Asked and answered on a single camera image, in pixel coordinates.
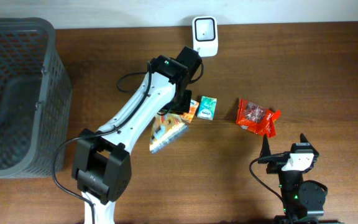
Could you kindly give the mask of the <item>yellow snack bag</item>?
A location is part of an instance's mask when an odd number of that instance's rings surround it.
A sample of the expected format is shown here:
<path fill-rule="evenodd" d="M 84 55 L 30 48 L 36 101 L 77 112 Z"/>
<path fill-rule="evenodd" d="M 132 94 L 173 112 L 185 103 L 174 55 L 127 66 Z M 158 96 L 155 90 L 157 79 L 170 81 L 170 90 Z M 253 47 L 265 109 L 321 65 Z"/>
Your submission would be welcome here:
<path fill-rule="evenodd" d="M 188 130 L 178 114 L 156 115 L 152 125 L 149 150 L 152 154 L 159 152 L 168 144 L 179 138 Z"/>

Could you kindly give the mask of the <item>orange tissue pack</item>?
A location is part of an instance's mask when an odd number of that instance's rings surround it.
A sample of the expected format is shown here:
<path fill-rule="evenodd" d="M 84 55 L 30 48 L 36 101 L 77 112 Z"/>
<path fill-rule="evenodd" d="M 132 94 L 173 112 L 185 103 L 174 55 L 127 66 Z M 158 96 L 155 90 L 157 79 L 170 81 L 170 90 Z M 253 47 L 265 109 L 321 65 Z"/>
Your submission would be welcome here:
<path fill-rule="evenodd" d="M 196 111 L 197 111 L 199 105 L 200 105 L 199 102 L 197 102 L 195 100 L 191 100 L 189 112 L 183 113 L 181 115 L 181 119 L 187 123 L 191 123 L 193 118 L 195 117 L 195 114 L 196 114 Z"/>

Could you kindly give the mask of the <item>green tissue pack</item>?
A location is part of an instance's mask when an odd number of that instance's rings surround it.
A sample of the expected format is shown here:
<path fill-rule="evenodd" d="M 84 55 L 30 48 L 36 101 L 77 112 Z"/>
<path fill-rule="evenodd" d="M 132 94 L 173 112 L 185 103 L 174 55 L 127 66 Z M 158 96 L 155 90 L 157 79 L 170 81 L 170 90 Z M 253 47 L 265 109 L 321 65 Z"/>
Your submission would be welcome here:
<path fill-rule="evenodd" d="M 213 120 L 216 109 L 216 98 L 202 96 L 198 108 L 198 118 Z"/>

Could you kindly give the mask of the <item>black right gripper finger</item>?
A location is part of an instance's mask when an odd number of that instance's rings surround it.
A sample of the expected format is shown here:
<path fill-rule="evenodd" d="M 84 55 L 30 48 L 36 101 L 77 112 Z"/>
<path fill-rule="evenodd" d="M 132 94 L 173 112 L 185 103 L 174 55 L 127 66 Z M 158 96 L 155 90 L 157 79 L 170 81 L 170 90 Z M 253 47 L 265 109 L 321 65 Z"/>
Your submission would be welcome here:
<path fill-rule="evenodd" d="M 271 155 L 271 151 L 270 151 L 270 146 L 269 146 L 269 139 L 268 139 L 267 135 L 264 134 L 263 141 L 262 141 L 262 148 L 260 151 L 260 157 L 266 157 L 266 156 L 270 156 L 270 155 Z"/>
<path fill-rule="evenodd" d="M 309 143 L 309 141 L 307 140 L 306 136 L 303 133 L 300 134 L 300 142 Z"/>

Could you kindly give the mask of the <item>red candy bag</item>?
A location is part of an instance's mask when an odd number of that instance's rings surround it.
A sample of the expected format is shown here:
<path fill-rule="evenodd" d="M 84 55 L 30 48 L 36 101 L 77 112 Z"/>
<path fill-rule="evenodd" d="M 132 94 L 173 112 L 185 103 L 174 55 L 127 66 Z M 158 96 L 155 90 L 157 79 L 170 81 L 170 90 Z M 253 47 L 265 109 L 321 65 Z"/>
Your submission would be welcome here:
<path fill-rule="evenodd" d="M 239 98 L 236 124 L 260 136 L 276 136 L 274 122 L 281 116 L 281 111 L 268 108 Z"/>

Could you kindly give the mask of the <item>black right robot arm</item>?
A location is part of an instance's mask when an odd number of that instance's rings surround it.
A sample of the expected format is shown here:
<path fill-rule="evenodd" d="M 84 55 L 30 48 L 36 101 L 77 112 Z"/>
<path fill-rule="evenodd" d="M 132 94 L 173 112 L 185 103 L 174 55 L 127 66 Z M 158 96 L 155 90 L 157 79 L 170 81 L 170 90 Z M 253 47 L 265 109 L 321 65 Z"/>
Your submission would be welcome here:
<path fill-rule="evenodd" d="M 324 215 L 328 188 L 317 181 L 303 179 L 318 157 L 319 152 L 304 134 L 289 151 L 279 154 L 270 152 L 268 137 L 264 136 L 257 162 L 267 164 L 266 173 L 278 175 L 283 203 L 284 214 L 275 216 L 274 223 L 318 223 L 318 218 Z"/>

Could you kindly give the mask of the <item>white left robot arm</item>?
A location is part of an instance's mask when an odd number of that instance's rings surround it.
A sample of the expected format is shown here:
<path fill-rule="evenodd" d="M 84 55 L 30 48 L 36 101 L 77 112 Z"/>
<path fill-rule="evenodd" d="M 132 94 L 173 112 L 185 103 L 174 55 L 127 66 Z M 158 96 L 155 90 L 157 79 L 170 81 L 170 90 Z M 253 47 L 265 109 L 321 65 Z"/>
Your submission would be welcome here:
<path fill-rule="evenodd" d="M 157 113 L 189 112 L 187 86 L 202 69 L 199 53 L 189 47 L 176 58 L 153 58 L 124 107 L 97 131 L 82 130 L 71 176 L 85 198 L 85 223 L 113 223 L 116 201 L 132 176 L 131 152 L 138 138 Z"/>

